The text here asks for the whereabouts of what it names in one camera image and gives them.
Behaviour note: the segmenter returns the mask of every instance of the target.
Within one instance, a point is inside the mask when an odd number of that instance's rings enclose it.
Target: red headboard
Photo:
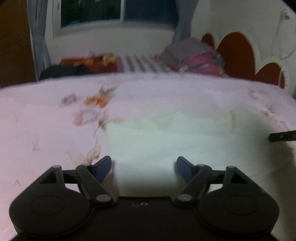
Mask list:
[[[215,48],[215,41],[211,34],[205,34],[202,42]],[[230,77],[278,85],[281,68],[277,63],[268,63],[255,74],[253,48],[243,34],[234,32],[226,35],[217,47],[217,52],[223,56],[226,63],[225,73]],[[283,74],[280,81],[281,88],[284,88]]]

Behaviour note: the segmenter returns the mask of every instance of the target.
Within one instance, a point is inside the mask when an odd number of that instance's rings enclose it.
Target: striped mattress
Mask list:
[[[124,55],[117,57],[118,72],[153,72],[169,73],[169,67],[153,56]]]

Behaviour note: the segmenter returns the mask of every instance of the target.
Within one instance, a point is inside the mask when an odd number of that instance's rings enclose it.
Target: gray curtain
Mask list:
[[[190,37],[191,20],[195,13],[198,0],[175,0],[179,15],[179,22],[173,37],[173,43]]]
[[[50,58],[45,42],[45,24],[48,0],[27,0],[28,23],[32,36],[32,52],[36,77],[50,67]]]

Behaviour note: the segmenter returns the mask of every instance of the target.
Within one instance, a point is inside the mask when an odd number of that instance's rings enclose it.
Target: wooden door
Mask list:
[[[36,81],[26,0],[0,6],[0,87]]]

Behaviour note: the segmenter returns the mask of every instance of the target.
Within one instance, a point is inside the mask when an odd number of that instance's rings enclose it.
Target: light green cloth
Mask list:
[[[166,196],[184,186],[175,172],[178,156],[225,170],[233,165],[250,177],[268,174],[290,158],[283,143],[247,111],[191,118],[180,112],[108,124],[115,178],[122,196]]]

